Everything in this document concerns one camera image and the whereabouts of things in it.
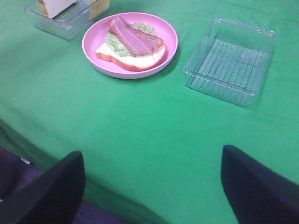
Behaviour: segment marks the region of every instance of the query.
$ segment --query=lettuce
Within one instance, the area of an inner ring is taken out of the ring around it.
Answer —
[[[131,26],[134,29],[141,30],[153,36],[157,35],[155,28],[149,24],[145,24],[143,22],[136,22],[134,24],[131,24]],[[117,36],[111,34],[110,32],[108,32],[106,35],[106,44],[121,57],[131,55],[126,46],[117,38]]]

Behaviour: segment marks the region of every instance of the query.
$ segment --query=green tablecloth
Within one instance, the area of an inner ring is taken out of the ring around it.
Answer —
[[[0,145],[48,169],[84,154],[85,199],[130,222],[236,224],[220,182],[222,146],[234,144],[299,183],[297,0],[112,0],[103,16],[145,12],[179,38],[161,72],[108,77],[81,41],[34,27],[23,7],[0,8]],[[183,67],[214,17],[276,32],[262,95],[238,107],[184,86]]]

